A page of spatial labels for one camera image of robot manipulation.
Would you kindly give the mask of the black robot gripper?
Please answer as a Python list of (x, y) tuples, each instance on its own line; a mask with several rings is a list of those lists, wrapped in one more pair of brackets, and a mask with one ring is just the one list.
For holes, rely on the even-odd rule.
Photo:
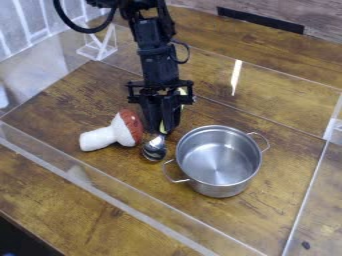
[[(143, 81), (129, 82), (128, 102), (140, 103), (147, 129), (157, 132), (163, 117), (165, 133), (171, 133), (180, 122), (181, 104), (193, 102), (189, 80), (179, 79), (179, 60), (175, 44), (188, 45), (172, 39), (175, 22), (164, 0), (125, 0), (125, 20), (137, 43)], [(159, 94), (167, 91), (167, 97)]]

